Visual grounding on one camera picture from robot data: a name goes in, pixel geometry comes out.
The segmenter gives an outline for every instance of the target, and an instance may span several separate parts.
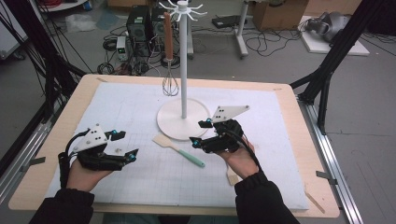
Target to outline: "green brush handle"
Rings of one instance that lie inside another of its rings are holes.
[[[183,150],[179,150],[178,153],[180,153],[181,155],[183,155],[185,158],[187,158],[189,161],[194,162],[195,164],[197,164],[198,166],[201,167],[205,167],[205,163],[203,161],[200,161],[199,159],[193,157],[191,154],[183,151]]]

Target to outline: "grid paper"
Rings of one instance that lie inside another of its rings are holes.
[[[278,185],[288,208],[308,208],[279,104],[272,91],[190,87],[188,96],[203,103],[211,115],[218,105],[249,105],[249,111],[234,119],[255,147],[262,169]],[[172,148],[152,142],[160,131],[157,113],[171,100],[175,97],[164,96],[158,85],[100,84],[76,133],[99,123],[105,132],[126,132],[123,139],[109,142],[105,153],[123,156],[135,148],[139,151],[135,162],[122,171],[113,172],[95,187],[92,193],[97,203],[235,207],[236,195],[228,182],[227,166],[222,158],[193,148],[190,141],[172,140],[180,149],[202,160],[205,168],[201,168]],[[208,130],[202,138],[213,137],[213,131]],[[58,168],[46,196],[53,196],[59,186]]]

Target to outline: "hand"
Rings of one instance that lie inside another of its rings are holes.
[[[254,146],[244,139],[247,145],[253,150]],[[238,148],[235,152],[221,151],[217,153],[221,156],[233,169],[233,171],[239,175],[242,179],[250,175],[254,175],[259,171],[256,163],[251,159],[248,151],[244,147]]]
[[[69,179],[67,180],[67,189],[78,189],[90,192],[97,183],[111,174],[112,171],[92,171],[82,167],[78,159],[73,161],[70,168]]]

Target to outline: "gray floor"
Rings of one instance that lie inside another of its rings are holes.
[[[73,13],[85,12],[79,8],[66,10],[56,15],[56,19],[61,20],[64,15]],[[96,9],[87,14],[98,21],[102,13],[102,9]],[[213,28],[210,24],[212,18],[214,14],[209,14],[193,25]],[[125,19],[118,19],[107,30],[96,29],[66,36],[94,71],[104,61],[103,37],[125,22]],[[315,71],[325,57],[324,54],[308,53],[300,39],[290,41],[270,57],[262,57],[250,50],[248,57],[240,60],[231,35],[205,32],[194,33],[193,38],[195,53],[193,60],[188,61],[189,78],[291,83]],[[369,40],[396,54],[396,44]],[[363,221],[396,223],[396,175],[393,173],[396,163],[392,162],[396,158],[395,56],[363,39],[361,43],[371,52],[370,55],[345,57],[332,78],[326,130]],[[258,46],[257,40],[250,44]],[[282,42],[269,43],[270,49],[281,46]],[[70,48],[66,51],[74,65],[88,70]],[[8,59],[0,63],[0,71],[0,156],[3,156],[24,128],[23,124],[41,106],[43,97],[28,60],[17,62]],[[165,74],[165,69],[160,67],[159,71],[162,76]],[[146,73],[150,77],[158,75],[155,70]],[[303,90],[304,87],[298,88],[295,93]],[[10,211],[7,200],[0,206],[0,223],[26,223],[33,213]],[[92,223],[98,223],[100,218],[100,214],[96,215]],[[347,223],[343,216],[337,219],[299,219],[302,223]]]

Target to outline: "sleeve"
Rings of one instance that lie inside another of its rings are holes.
[[[256,173],[235,185],[236,211],[240,224],[294,224],[299,221],[283,204],[275,183],[264,173]]]
[[[60,189],[54,198],[46,198],[35,212],[31,224],[88,224],[94,195],[76,189]]]

